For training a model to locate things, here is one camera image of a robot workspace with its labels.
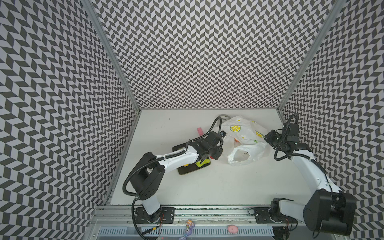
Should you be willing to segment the green fake pear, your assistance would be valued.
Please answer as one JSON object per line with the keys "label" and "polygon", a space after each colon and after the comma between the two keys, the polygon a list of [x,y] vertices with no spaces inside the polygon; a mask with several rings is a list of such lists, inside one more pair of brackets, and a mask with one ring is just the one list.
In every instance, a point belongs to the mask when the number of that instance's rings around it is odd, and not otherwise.
{"label": "green fake pear", "polygon": [[196,162],[196,167],[203,168],[203,167],[209,166],[210,164],[211,164],[211,160],[205,159],[205,160]]}

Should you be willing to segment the white plastic bag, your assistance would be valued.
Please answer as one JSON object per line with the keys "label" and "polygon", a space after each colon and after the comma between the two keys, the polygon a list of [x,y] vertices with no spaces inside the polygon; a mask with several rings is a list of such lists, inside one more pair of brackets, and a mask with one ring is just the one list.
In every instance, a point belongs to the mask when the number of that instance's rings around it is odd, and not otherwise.
{"label": "white plastic bag", "polygon": [[227,133],[223,143],[222,157],[232,167],[239,167],[260,160],[265,154],[267,129],[253,120],[241,116],[223,122],[221,131]]}

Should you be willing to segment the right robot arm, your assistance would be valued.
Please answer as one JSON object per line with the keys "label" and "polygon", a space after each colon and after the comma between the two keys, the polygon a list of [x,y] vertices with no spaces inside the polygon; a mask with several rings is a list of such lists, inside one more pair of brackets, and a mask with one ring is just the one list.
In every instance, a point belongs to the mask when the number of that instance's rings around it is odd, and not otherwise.
{"label": "right robot arm", "polygon": [[274,222],[289,219],[303,222],[312,231],[313,238],[319,233],[348,236],[352,233],[357,200],[330,180],[310,147],[300,141],[298,120],[299,115],[292,114],[283,124],[281,133],[272,130],[265,140],[275,150],[275,161],[292,161],[312,196],[306,204],[285,198],[273,199],[270,218]]}

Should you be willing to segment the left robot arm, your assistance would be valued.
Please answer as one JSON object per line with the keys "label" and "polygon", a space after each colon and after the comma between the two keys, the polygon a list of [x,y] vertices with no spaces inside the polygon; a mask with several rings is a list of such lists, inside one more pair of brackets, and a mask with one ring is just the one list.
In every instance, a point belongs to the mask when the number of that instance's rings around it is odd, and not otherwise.
{"label": "left robot arm", "polygon": [[163,210],[156,192],[165,174],[187,168],[183,173],[190,173],[194,168],[204,168],[209,164],[205,161],[218,160],[223,153],[226,133],[222,131],[222,117],[216,117],[210,129],[203,135],[188,140],[164,155],[145,153],[125,179],[122,191],[126,196],[134,198],[142,206],[132,208],[133,220],[136,223],[156,223],[171,213],[170,208]]}

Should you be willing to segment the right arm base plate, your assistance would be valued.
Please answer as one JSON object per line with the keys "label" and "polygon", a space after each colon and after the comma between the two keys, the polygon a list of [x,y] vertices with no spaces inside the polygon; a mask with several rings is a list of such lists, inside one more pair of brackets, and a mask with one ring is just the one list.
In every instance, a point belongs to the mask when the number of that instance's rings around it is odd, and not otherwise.
{"label": "right arm base plate", "polygon": [[269,207],[254,207],[249,214],[255,217],[257,224],[286,224],[287,219],[270,213]]}

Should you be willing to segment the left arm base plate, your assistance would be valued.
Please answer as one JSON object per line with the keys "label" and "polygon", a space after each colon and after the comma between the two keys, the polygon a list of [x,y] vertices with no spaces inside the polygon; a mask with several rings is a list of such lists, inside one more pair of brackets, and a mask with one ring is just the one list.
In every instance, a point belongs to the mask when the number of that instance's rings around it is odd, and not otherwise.
{"label": "left arm base plate", "polygon": [[133,215],[136,223],[138,224],[172,224],[175,217],[175,208],[173,207],[160,207],[154,214],[149,215],[147,211],[141,207],[136,208]]}

